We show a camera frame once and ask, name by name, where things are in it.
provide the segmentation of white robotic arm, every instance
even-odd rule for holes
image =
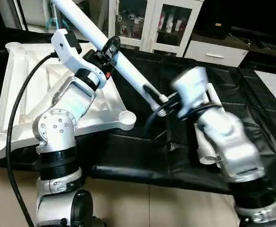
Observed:
[[[108,74],[102,66],[114,66],[152,110],[160,108],[168,99],[118,50],[117,37],[107,39],[72,0],[52,0],[52,3],[98,51],[84,59],[79,56],[73,38],[65,29],[57,30],[52,37],[60,60],[75,76],[64,83],[53,98],[52,107],[34,122],[34,133],[40,140],[37,152],[41,176],[37,181],[36,221],[39,227],[91,226],[92,200],[87,191],[80,189],[81,170],[76,162],[74,135],[80,117],[95,99],[96,89],[106,83]],[[246,226],[275,221],[276,198],[266,184],[257,149],[245,136],[237,117],[218,109],[203,108],[206,85],[206,71],[200,67],[184,72],[172,83],[181,98],[178,117],[185,119],[191,112],[199,110],[198,127],[217,152],[225,179],[234,193],[236,211],[247,220]],[[165,114],[164,109],[158,113]]]

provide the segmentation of cabinet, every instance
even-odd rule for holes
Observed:
[[[108,36],[154,53],[182,57],[202,6],[199,0],[109,0]]]
[[[247,50],[192,40],[186,51],[185,58],[238,67],[247,53]]]

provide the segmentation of white rod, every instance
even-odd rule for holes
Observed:
[[[103,49],[108,38],[72,0],[51,1],[98,50],[101,51]],[[161,95],[121,52],[116,54],[114,60],[116,61],[115,69],[118,70],[118,72],[134,87],[134,89],[140,93],[140,95],[151,105],[153,110],[157,109],[159,105],[150,97],[150,95],[145,93],[143,85],[147,84],[149,87],[153,88],[163,102],[167,101],[167,98]]]

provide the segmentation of floor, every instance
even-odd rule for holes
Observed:
[[[35,218],[37,173],[16,171],[28,211]],[[94,215],[108,227],[237,227],[232,197],[146,184],[87,179]],[[0,227],[26,227],[25,219],[0,168]]]

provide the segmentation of black mat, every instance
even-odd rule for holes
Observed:
[[[47,43],[51,35],[18,30],[0,30],[0,91],[8,54],[8,42]],[[276,99],[251,70],[241,70],[166,57],[146,52],[123,50],[129,60],[162,93],[169,95],[170,82],[183,70],[196,65],[206,67],[226,111],[241,118],[248,138],[257,146],[266,172],[276,189]],[[131,131],[109,130],[77,137],[80,165],[94,178],[150,183],[216,193],[230,193],[215,165],[197,160],[194,128],[188,121],[172,116],[157,119],[147,137],[142,130],[151,114],[149,105],[117,72],[112,75],[126,108],[137,116]],[[167,129],[167,133],[150,141]],[[17,169],[34,170],[34,147],[12,153]]]

